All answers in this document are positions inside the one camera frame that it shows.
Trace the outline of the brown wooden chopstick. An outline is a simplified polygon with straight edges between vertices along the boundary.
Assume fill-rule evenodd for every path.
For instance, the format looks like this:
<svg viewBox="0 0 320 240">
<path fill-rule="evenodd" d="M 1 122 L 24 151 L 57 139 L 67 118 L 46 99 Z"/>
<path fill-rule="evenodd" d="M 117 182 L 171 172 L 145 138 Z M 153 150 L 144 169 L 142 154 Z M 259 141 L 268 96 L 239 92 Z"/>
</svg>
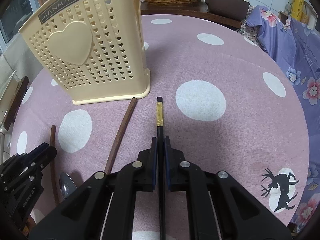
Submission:
<svg viewBox="0 0 320 240">
<path fill-rule="evenodd" d="M 55 133 L 56 133 L 56 126 L 52 125 L 50 130 L 50 146 L 55 147 Z M 60 204 L 59 195 L 57 192 L 57 185 L 56 185 L 56 175 L 55 175 L 55 159 L 50 162 L 50 177 L 52 182 L 52 191 L 54 196 L 55 205 L 58 206 Z"/>
<path fill-rule="evenodd" d="M 137 98 L 131 99 L 130 104 L 125 112 L 125 115 L 120 123 L 119 129 L 116 133 L 116 137 L 115 137 L 114 142 L 112 144 L 112 147 L 111 147 L 111 150 L 110 150 L 110 153 L 109 153 L 106 165 L 105 165 L 104 172 L 106 174 L 110 174 L 112 172 L 112 168 L 113 168 L 114 162 L 116 160 L 118 150 L 120 148 L 121 142 L 122 142 L 123 137 L 125 135 L 127 126 L 130 122 L 131 116 L 133 115 L 133 112 L 135 110 L 137 101 L 138 101 Z"/>
</svg>

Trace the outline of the steel spoon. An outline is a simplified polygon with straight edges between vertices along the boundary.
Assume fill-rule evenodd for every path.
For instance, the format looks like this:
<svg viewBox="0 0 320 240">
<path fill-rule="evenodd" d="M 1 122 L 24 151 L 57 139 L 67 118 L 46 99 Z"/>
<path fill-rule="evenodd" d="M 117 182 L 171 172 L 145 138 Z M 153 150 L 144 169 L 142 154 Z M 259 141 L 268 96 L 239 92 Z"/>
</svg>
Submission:
<svg viewBox="0 0 320 240">
<path fill-rule="evenodd" d="M 63 199 L 66 199 L 77 189 L 74 181 L 65 172 L 61 172 L 60 174 L 59 185 Z"/>
</svg>

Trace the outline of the yellow roll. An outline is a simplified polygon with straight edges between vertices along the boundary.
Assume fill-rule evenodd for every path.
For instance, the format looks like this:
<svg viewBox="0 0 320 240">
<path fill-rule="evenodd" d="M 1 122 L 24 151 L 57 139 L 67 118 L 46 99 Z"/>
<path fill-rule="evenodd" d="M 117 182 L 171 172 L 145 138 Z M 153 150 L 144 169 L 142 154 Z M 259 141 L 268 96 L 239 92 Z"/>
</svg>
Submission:
<svg viewBox="0 0 320 240">
<path fill-rule="evenodd" d="M 301 21 L 304 14 L 304 0 L 293 0 L 291 7 L 291 16 L 298 21 Z"/>
</svg>

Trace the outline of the cream cooking pot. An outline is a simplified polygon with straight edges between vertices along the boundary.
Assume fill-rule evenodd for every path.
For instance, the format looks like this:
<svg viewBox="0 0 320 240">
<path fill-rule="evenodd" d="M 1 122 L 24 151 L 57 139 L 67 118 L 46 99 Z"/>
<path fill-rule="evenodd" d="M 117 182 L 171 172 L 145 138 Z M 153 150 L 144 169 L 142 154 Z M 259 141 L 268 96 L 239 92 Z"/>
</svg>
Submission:
<svg viewBox="0 0 320 240">
<path fill-rule="evenodd" d="M 1 87 L 1 133 L 6 133 L 9 130 L 9 110 L 18 85 L 19 80 L 16 77 L 16 71 L 14 71 Z"/>
</svg>

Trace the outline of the pink polka dot tablecloth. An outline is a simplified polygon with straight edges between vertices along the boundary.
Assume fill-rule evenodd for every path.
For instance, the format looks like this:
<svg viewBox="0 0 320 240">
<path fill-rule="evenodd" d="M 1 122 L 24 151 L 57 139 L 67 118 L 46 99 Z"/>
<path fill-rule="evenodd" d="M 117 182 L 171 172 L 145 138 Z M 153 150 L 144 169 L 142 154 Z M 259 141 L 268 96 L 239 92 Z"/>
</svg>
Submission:
<svg viewBox="0 0 320 240">
<path fill-rule="evenodd" d="M 176 15 L 142 18 L 150 92 L 140 99 L 113 172 L 136 160 L 157 134 L 156 101 L 173 148 L 207 172 L 224 170 L 285 225 L 293 223 L 309 168 L 300 100 L 281 68 L 243 36 Z M 57 126 L 56 172 L 80 185 L 105 168 L 128 101 L 74 105 L 41 70 L 23 99 L 11 152 L 47 142 Z"/>
</svg>

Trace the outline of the dark wooden chair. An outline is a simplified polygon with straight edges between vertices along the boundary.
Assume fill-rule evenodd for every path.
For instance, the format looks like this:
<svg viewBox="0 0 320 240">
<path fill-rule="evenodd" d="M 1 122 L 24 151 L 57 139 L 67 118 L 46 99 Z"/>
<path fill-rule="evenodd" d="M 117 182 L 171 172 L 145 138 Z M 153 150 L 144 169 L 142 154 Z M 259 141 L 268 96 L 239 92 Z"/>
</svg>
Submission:
<svg viewBox="0 0 320 240">
<path fill-rule="evenodd" d="M 9 110 L 9 124 L 14 123 L 15 115 L 22 103 L 25 93 L 28 90 L 29 78 L 24 76 L 21 80 L 19 80 L 19 85 L 15 93 L 14 100 Z"/>
</svg>

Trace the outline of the purple floral cloth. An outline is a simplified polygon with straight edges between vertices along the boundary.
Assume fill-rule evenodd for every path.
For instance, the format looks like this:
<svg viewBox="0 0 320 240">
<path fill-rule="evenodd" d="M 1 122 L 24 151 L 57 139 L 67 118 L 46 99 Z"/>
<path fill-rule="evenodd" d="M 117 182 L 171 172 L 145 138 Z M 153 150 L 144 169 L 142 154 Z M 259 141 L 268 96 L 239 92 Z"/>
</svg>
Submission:
<svg viewBox="0 0 320 240">
<path fill-rule="evenodd" d="M 305 114 L 309 168 L 302 199 L 291 220 L 302 230 L 319 206 L 319 35 L 291 17 L 282 23 L 262 5 L 254 7 L 246 25 L 257 29 L 258 43 L 293 85 Z"/>
</svg>

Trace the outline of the white brown rice cooker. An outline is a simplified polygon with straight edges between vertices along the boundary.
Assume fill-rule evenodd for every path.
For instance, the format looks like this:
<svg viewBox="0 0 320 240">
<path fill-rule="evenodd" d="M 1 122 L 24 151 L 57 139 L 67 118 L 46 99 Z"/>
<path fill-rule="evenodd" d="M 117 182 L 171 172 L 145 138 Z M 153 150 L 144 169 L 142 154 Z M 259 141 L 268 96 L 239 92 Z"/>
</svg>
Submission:
<svg viewBox="0 0 320 240">
<path fill-rule="evenodd" d="M 204 0 L 208 11 L 216 15 L 227 17 L 233 20 L 242 21 L 245 19 L 250 1 L 249 0 Z"/>
</svg>

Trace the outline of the cream plastic utensil holder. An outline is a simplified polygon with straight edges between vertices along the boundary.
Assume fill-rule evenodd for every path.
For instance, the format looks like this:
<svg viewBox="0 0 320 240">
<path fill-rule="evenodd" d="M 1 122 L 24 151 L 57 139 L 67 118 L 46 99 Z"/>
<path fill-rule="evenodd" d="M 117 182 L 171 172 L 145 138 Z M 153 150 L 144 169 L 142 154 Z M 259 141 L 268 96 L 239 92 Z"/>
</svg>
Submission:
<svg viewBox="0 0 320 240">
<path fill-rule="evenodd" d="M 48 0 L 20 34 L 76 105 L 150 91 L 140 0 Z"/>
</svg>

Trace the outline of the black gold chopstick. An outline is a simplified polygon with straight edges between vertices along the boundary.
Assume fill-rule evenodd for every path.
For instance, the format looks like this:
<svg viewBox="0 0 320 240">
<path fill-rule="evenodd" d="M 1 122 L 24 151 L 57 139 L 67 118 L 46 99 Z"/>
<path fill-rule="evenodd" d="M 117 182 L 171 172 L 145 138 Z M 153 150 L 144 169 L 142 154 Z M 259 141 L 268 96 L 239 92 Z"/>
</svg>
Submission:
<svg viewBox="0 0 320 240">
<path fill-rule="evenodd" d="M 159 229 L 160 239 L 166 240 L 165 236 L 165 174 L 164 174 L 164 114 L 163 98 L 157 98 L 156 104 L 156 121 L 157 121 L 157 157 L 158 157 L 158 205 L 159 205 Z"/>
</svg>

